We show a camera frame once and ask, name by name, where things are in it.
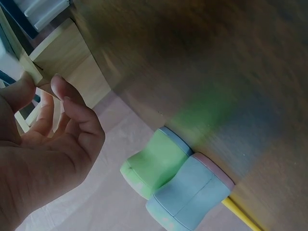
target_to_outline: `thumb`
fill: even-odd
[[[32,101],[35,88],[32,77],[27,72],[24,72],[16,83],[1,89],[0,96],[6,100],[12,111],[16,113]]]

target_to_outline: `floor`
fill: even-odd
[[[79,187],[32,213],[17,231],[163,231],[147,213],[119,169],[144,147],[153,131],[113,92],[95,108],[106,142],[90,174]],[[197,231],[250,230],[222,204]]]

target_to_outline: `white object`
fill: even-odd
[[[37,31],[69,6],[69,0],[14,0]]]

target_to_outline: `hand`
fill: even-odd
[[[0,230],[14,230],[34,210],[78,186],[92,168],[105,140],[96,114],[60,76],[51,88],[62,101],[58,129],[52,129],[53,97],[42,92],[41,111],[20,136],[14,113],[35,94],[32,78],[0,89]]]

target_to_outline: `fingernail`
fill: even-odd
[[[59,78],[61,78],[61,79],[64,79],[64,78],[62,77],[62,75],[60,75],[60,74],[58,74],[58,73],[56,73],[55,76],[57,76],[57,77],[59,77]]]

